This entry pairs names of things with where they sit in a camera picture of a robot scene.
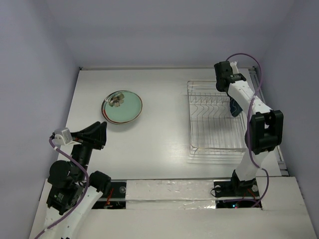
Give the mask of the mint green flower plate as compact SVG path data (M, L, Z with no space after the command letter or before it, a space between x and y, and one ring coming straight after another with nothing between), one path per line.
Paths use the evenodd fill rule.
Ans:
M102 116L113 124L127 124L136 120L143 110L143 101L139 95L128 90L119 90L109 94L102 103Z

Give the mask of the dark blue plate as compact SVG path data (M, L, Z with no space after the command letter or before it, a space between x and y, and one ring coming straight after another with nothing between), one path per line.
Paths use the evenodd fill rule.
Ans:
M239 104L232 97L230 97L229 108L233 117L239 116L243 111Z

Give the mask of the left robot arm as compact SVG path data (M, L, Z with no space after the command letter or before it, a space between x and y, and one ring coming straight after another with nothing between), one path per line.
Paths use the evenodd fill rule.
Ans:
M49 137L51 147L65 157L55 161L47 179L51 189L38 239L74 239L95 203L113 192L111 177L100 171L88 174L93 150L107 142L107 122L95 122L76 132L56 129Z

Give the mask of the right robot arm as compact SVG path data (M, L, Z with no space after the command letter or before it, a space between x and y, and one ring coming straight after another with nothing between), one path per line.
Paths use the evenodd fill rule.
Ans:
M264 159L282 142L284 115L267 106L239 73L236 62L222 61L214 65L216 89L230 99L233 117L247 117L244 156L230 180L214 182L216 198L242 197L256 185L256 173Z

